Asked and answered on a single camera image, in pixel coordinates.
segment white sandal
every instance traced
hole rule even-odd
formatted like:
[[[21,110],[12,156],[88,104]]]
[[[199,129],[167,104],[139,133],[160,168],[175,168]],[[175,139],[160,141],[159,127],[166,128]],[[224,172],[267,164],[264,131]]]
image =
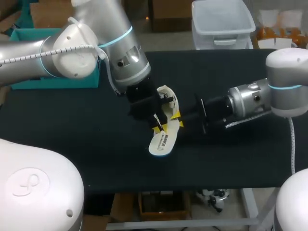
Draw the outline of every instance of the white sandal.
[[[180,117],[179,102],[173,90],[165,85],[159,87],[157,91],[162,99],[170,97],[174,99],[163,105],[163,111],[167,116],[167,124],[161,126],[163,131],[154,128],[154,137],[149,145],[149,152],[152,155],[165,156],[172,151],[182,122],[176,119]]]

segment white plastic bin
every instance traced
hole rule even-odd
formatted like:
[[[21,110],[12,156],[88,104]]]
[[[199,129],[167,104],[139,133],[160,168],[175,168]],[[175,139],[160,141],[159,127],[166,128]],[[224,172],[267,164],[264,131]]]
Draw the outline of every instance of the white plastic bin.
[[[246,49],[256,25],[242,0],[192,3],[192,34],[198,50]]]

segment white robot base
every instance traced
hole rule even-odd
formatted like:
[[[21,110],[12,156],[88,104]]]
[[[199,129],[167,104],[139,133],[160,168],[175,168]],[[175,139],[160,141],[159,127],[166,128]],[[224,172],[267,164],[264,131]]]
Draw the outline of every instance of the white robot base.
[[[0,230],[79,231],[84,187],[64,156],[0,140]]]

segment black table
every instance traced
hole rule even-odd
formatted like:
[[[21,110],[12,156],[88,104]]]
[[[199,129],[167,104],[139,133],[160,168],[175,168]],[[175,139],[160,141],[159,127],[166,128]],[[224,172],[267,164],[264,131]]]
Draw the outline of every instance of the black table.
[[[272,50],[149,52],[157,86],[168,85],[180,108],[226,94],[230,87],[266,77]],[[61,153],[78,168],[86,194],[280,187],[291,175],[286,119],[273,115],[219,137],[180,139],[164,158],[151,156],[153,135],[127,116],[107,78],[98,89],[15,90],[0,112],[0,137]],[[294,119],[296,169],[308,167],[308,115]]]

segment black cable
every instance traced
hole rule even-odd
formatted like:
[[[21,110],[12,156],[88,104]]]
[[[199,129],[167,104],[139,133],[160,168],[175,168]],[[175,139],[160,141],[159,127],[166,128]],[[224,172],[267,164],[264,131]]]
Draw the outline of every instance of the black cable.
[[[214,229],[216,229],[217,231],[221,231],[218,227],[213,226]]]

